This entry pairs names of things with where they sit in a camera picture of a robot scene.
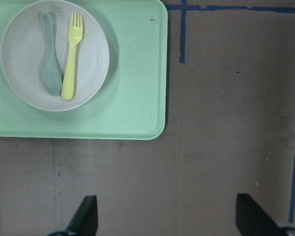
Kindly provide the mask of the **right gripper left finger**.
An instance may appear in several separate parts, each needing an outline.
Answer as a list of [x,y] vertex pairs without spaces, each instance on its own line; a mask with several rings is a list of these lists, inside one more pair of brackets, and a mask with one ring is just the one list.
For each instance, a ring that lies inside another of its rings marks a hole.
[[98,230],[97,197],[85,196],[65,229],[66,236],[95,236]]

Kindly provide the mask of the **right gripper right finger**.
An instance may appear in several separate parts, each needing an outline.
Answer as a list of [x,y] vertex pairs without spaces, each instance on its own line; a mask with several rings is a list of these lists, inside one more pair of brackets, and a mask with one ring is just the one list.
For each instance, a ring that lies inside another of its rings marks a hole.
[[236,226],[242,236],[285,235],[249,194],[237,194]]

